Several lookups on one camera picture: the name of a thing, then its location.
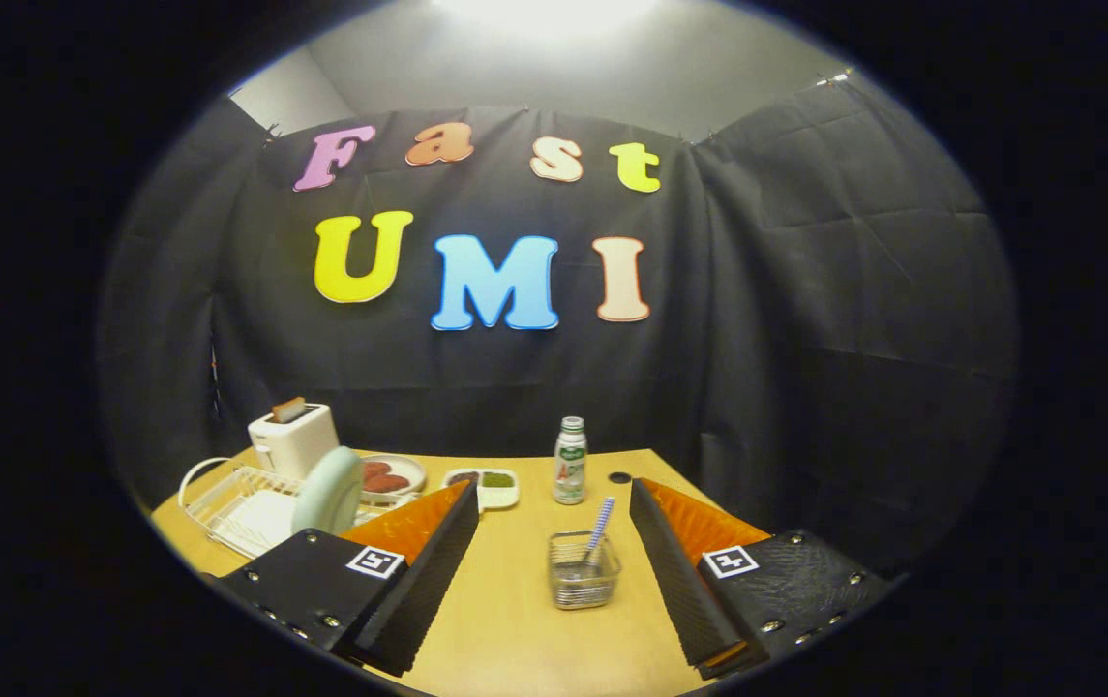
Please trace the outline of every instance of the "plastic bottle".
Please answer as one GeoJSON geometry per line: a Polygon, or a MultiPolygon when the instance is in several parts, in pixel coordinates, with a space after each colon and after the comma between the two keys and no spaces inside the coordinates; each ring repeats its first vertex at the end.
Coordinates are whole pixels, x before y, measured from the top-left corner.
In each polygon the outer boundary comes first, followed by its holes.
{"type": "Polygon", "coordinates": [[[584,467],[588,460],[588,437],[584,434],[584,420],[563,417],[562,432],[554,444],[554,501],[579,503],[584,501],[584,467]]]}

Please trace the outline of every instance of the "blue letter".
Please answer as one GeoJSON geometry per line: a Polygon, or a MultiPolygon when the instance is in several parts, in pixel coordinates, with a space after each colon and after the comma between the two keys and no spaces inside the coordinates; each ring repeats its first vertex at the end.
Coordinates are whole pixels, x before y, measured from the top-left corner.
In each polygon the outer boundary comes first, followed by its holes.
{"type": "Polygon", "coordinates": [[[506,297],[514,304],[506,312],[510,329],[554,329],[557,314],[550,305],[550,259],[557,242],[548,237],[520,237],[500,269],[474,234],[451,234],[433,243],[442,253],[442,309],[433,315],[433,329],[458,331],[472,326],[466,296],[484,326],[495,326],[506,297]]]}

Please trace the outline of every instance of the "dish rack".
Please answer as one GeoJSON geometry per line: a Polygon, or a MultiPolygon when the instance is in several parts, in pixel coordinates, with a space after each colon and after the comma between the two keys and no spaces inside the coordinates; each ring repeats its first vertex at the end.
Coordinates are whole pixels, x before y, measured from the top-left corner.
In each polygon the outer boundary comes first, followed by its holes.
{"type": "MultiPolygon", "coordinates": [[[[239,552],[249,560],[269,552],[280,542],[291,537],[291,519],[296,498],[305,482],[279,475],[271,471],[240,464],[229,475],[195,502],[185,504],[187,482],[198,471],[230,458],[211,458],[196,463],[179,482],[177,504],[211,540],[239,552]]],[[[393,511],[404,503],[414,502],[417,493],[373,494],[360,493],[360,508],[356,511],[356,525],[371,521],[382,513],[393,511]]]]}

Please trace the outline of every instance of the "yellow letter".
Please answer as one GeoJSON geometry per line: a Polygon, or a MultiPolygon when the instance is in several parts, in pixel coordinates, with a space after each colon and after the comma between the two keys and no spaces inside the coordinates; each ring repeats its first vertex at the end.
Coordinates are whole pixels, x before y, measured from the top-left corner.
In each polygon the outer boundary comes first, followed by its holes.
{"type": "Polygon", "coordinates": [[[537,137],[532,143],[532,153],[536,154],[531,160],[532,171],[536,176],[554,181],[579,181],[584,176],[584,165],[576,160],[584,153],[581,153],[579,145],[573,141],[548,135],[537,137]]]}
{"type": "Polygon", "coordinates": [[[656,166],[660,158],[644,151],[643,142],[627,142],[609,150],[611,155],[618,156],[618,181],[629,189],[652,194],[661,188],[661,183],[647,176],[647,165],[656,166]]]}
{"type": "Polygon", "coordinates": [[[399,270],[402,228],[412,219],[407,211],[387,211],[372,216],[372,226],[378,228],[378,250],[372,258],[372,270],[360,278],[347,275],[347,249],[351,234],[360,226],[360,218],[340,216],[319,222],[314,281],[320,295],[334,303],[365,303],[389,290],[399,270]]]}
{"type": "Polygon", "coordinates": [[[417,145],[408,150],[408,164],[458,163],[472,154],[472,126],[464,123],[438,124],[417,133],[417,145]]]}
{"type": "Polygon", "coordinates": [[[647,304],[638,297],[638,266],[635,257],[644,243],[630,237],[599,237],[593,249],[601,255],[606,270],[606,301],[597,308],[597,317],[612,322],[634,322],[649,315],[647,304]]]}

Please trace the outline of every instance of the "white toaster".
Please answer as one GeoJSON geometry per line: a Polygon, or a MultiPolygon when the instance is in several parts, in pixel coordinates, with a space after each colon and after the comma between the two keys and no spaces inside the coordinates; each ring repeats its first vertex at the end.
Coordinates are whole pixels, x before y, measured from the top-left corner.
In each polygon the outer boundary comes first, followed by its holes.
{"type": "Polygon", "coordinates": [[[298,480],[309,479],[325,453],[340,445],[329,407],[311,402],[288,423],[263,416],[248,424],[248,437],[261,469],[298,480]]]}

